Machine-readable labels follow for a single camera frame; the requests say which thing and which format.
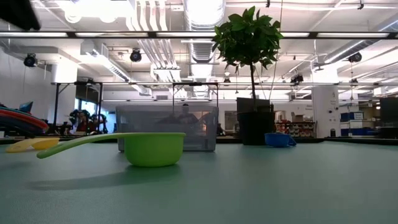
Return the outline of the green measuring cup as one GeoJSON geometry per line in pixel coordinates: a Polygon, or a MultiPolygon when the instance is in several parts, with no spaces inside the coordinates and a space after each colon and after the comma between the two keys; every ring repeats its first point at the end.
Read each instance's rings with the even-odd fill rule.
{"type": "Polygon", "coordinates": [[[124,155],[138,167],[165,167],[176,164],[183,153],[185,133],[114,133],[87,136],[57,144],[37,153],[45,159],[73,147],[109,139],[124,141],[124,155]]]}

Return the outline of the blue measuring cup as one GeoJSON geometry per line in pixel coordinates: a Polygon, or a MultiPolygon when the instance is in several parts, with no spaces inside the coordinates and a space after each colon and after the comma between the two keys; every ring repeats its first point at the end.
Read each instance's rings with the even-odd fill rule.
{"type": "Polygon", "coordinates": [[[290,147],[297,145],[293,138],[288,134],[266,133],[264,138],[265,144],[271,147],[290,147]]]}

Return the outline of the yellow measuring cup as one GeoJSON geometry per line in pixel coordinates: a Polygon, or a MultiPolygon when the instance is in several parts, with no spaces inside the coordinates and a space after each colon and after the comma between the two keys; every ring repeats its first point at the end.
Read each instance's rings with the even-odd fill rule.
{"type": "Polygon", "coordinates": [[[59,143],[59,138],[34,138],[25,139],[6,148],[7,153],[26,152],[31,149],[41,151],[53,147],[59,143]]]}

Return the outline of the red measuring cup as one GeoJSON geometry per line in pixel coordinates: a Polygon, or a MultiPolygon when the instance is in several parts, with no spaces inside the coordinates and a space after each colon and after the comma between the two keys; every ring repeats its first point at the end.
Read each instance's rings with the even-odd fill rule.
{"type": "Polygon", "coordinates": [[[49,126],[41,120],[31,121],[4,113],[0,113],[0,126],[5,126],[20,133],[33,135],[43,134],[49,128],[49,126]]]}

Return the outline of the grey translucent plastic basket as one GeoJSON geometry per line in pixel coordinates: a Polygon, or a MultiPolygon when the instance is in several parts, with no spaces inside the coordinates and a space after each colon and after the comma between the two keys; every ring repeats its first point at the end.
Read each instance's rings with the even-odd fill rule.
{"type": "Polygon", "coordinates": [[[185,133],[184,151],[215,150],[219,110],[216,106],[189,105],[199,122],[177,124],[182,105],[121,105],[116,107],[119,133],[185,133]]]}

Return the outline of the person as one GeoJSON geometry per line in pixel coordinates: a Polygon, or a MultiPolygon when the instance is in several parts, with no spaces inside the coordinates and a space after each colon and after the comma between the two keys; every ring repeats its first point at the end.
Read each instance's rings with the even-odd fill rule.
{"type": "Polygon", "coordinates": [[[90,120],[90,113],[87,110],[75,110],[74,113],[78,120],[76,128],[78,134],[89,134],[95,131],[94,122],[90,120]]]}
{"type": "Polygon", "coordinates": [[[189,105],[184,103],[182,105],[182,112],[177,116],[176,122],[177,124],[196,124],[199,122],[199,119],[190,112],[189,105]]]}

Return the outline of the black monitor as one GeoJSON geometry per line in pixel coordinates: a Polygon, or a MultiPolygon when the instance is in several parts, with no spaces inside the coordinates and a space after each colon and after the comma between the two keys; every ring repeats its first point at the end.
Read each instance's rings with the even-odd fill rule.
{"type": "Polygon", "coordinates": [[[273,112],[274,107],[271,105],[269,100],[252,98],[237,98],[236,106],[238,113],[249,113],[249,112],[273,112]]]}

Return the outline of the potted plant in black pot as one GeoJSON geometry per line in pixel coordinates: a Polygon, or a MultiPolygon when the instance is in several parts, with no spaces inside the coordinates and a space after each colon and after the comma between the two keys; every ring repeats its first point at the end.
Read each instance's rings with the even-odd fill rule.
{"type": "MultiPolygon", "coordinates": [[[[262,15],[254,6],[239,14],[231,14],[228,21],[215,26],[216,35],[212,38],[211,51],[218,51],[219,58],[226,67],[249,67],[252,99],[256,101],[254,74],[256,64],[268,69],[277,62],[280,49],[280,22],[268,15],[262,15]]],[[[264,135],[274,130],[274,112],[238,113],[239,135],[244,145],[265,145],[264,135]]]]}

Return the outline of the shelf with small bins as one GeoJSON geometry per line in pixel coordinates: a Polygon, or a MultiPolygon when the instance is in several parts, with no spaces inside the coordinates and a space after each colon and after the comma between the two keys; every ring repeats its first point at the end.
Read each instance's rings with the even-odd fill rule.
{"type": "Polygon", "coordinates": [[[293,138],[315,138],[315,123],[313,122],[278,122],[277,132],[288,134],[293,138]]]}

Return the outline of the white pillar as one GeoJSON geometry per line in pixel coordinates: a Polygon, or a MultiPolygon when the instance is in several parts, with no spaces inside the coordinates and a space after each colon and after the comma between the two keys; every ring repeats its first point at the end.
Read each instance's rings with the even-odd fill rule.
{"type": "Polygon", "coordinates": [[[312,73],[313,119],[317,138],[340,137],[338,73],[335,68],[316,68],[312,73]]]}

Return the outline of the blue storage bins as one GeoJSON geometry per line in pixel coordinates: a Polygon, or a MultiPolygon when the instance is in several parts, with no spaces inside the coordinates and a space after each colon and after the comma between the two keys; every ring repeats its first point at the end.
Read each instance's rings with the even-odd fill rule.
{"type": "Polygon", "coordinates": [[[365,118],[363,112],[349,112],[340,114],[341,136],[375,136],[375,121],[365,118]]]}

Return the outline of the red and blue background robot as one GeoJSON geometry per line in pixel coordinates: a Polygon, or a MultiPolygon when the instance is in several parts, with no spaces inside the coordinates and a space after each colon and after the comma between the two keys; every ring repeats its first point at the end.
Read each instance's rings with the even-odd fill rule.
{"type": "Polygon", "coordinates": [[[27,103],[20,104],[18,110],[24,113],[30,113],[33,106],[33,101],[29,101],[27,103]]]}

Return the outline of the overhead light bar frame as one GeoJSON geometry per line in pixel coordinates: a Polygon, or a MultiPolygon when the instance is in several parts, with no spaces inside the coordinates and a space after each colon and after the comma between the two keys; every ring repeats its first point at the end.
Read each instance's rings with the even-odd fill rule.
{"type": "MultiPolygon", "coordinates": [[[[282,32],[285,39],[396,40],[398,32],[282,32]]],[[[147,31],[147,32],[23,32],[0,31],[5,39],[211,39],[213,31],[147,31]]]]}

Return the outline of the silver ventilation duct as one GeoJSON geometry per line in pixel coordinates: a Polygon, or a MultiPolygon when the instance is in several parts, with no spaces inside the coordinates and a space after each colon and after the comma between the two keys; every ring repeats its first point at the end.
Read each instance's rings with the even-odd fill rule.
{"type": "Polygon", "coordinates": [[[226,0],[183,0],[185,28],[209,31],[222,25],[226,0]]]}

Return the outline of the black metal rig frame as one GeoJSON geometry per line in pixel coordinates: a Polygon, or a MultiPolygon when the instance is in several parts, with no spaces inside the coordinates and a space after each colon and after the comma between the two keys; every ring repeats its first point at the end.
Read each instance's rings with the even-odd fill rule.
{"type": "Polygon", "coordinates": [[[97,101],[96,114],[98,115],[98,119],[100,119],[100,114],[101,114],[101,109],[102,109],[102,100],[103,100],[103,87],[104,87],[103,82],[81,82],[81,81],[76,81],[76,82],[71,82],[71,83],[53,82],[52,85],[56,86],[54,114],[53,114],[53,123],[52,123],[53,129],[55,129],[55,127],[57,125],[59,94],[70,85],[85,86],[85,87],[88,87],[89,85],[99,85],[99,91],[98,91],[99,97],[98,97],[98,101],[97,101]]]}

